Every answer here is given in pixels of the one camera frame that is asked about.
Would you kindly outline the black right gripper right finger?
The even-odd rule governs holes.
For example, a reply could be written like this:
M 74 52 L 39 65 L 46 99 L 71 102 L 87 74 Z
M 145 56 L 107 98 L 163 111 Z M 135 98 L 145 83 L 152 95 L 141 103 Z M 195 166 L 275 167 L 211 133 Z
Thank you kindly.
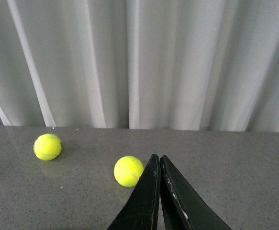
M 160 197 L 167 230 L 229 230 L 230 227 L 203 201 L 168 156 L 161 165 Z

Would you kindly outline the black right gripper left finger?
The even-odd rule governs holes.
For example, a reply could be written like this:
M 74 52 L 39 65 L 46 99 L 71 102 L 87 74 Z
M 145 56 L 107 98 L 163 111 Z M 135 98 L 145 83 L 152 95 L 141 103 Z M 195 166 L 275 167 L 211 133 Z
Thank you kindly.
M 156 230 L 160 199 L 160 159 L 152 154 L 128 201 L 108 229 Z

